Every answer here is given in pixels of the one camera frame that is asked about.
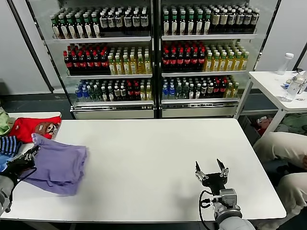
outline beverage refrigerator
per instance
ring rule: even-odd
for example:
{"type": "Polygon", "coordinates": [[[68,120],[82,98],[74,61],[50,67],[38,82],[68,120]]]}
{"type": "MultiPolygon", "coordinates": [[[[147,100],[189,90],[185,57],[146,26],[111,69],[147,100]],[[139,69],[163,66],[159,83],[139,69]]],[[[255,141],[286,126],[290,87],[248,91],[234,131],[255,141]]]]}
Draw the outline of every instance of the beverage refrigerator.
{"type": "Polygon", "coordinates": [[[8,1],[77,119],[233,116],[280,2],[8,1]]]}

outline purple cloth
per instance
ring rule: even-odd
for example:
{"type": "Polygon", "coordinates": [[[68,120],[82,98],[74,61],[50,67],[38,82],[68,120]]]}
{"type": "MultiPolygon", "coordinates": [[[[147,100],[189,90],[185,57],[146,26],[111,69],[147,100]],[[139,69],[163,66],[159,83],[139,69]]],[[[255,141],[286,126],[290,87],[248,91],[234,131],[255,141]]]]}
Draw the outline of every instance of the purple cloth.
{"type": "Polygon", "coordinates": [[[41,148],[35,155],[37,171],[24,181],[52,193],[75,195],[83,177],[86,147],[58,143],[36,133],[32,138],[41,148]]]}

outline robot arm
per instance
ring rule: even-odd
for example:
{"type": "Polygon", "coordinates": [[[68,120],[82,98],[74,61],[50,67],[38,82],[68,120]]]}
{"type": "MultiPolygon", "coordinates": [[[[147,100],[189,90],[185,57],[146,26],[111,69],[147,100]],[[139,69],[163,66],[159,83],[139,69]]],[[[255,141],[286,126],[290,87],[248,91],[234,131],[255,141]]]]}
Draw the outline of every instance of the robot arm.
{"type": "Polygon", "coordinates": [[[195,176],[205,187],[211,189],[211,193],[203,190],[199,200],[200,218],[205,225],[202,216],[201,208],[208,208],[211,204],[214,206],[214,218],[219,225],[220,230],[255,230],[253,225],[245,219],[242,219],[242,213],[239,205],[236,204],[237,196],[233,188],[225,188],[227,183],[228,168],[217,159],[221,172],[204,174],[198,163],[196,162],[195,176]],[[202,200],[204,193],[212,195],[211,198],[202,200]]]}

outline green cloth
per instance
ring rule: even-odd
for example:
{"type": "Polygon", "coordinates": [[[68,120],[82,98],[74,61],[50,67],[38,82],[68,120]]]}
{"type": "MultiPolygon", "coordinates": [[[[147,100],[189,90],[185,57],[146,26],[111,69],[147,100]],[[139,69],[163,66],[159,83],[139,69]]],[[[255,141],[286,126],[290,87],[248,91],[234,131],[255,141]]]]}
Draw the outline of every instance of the green cloth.
{"type": "Polygon", "coordinates": [[[10,132],[14,125],[14,118],[9,117],[9,115],[0,108],[0,136],[6,136],[10,132]]]}

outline table leg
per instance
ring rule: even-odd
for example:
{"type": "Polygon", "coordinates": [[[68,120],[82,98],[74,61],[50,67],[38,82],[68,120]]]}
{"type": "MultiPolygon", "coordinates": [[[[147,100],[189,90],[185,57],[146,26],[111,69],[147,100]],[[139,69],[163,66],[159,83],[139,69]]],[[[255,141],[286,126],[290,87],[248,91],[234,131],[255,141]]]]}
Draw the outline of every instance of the table leg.
{"type": "Polygon", "coordinates": [[[274,132],[279,123],[282,121],[284,116],[286,115],[287,111],[284,109],[279,109],[275,117],[273,118],[272,122],[264,132],[263,136],[268,134],[269,132],[274,132]]]}
{"type": "Polygon", "coordinates": [[[236,109],[236,112],[235,112],[235,115],[234,115],[234,119],[237,119],[237,120],[239,119],[239,116],[240,116],[240,114],[241,114],[241,112],[243,110],[243,107],[245,105],[245,102],[246,102],[246,100],[248,98],[248,95],[249,95],[249,92],[250,92],[252,86],[253,86],[253,82],[249,78],[248,84],[246,85],[246,87],[244,89],[243,95],[242,95],[241,100],[239,102],[239,105],[238,105],[238,107],[236,109]]]}

